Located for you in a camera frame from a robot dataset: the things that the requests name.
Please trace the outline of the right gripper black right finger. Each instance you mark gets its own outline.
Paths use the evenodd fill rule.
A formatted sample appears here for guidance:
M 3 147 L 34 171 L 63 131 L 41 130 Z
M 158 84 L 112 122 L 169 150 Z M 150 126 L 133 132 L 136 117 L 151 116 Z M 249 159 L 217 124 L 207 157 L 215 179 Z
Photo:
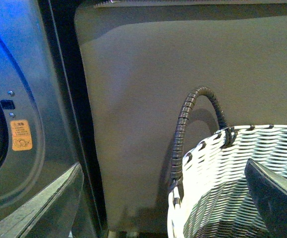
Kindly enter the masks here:
M 249 159 L 244 174 L 249 194 L 267 230 L 274 238 L 287 238 L 287 179 Z

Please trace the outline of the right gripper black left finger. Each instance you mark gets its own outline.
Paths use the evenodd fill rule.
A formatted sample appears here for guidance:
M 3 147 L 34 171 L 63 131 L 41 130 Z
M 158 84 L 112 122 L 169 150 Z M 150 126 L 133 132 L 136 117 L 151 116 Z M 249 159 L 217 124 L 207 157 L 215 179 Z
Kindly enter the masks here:
M 0 221 L 0 238 L 68 238 L 78 211 L 84 174 L 75 163 Z

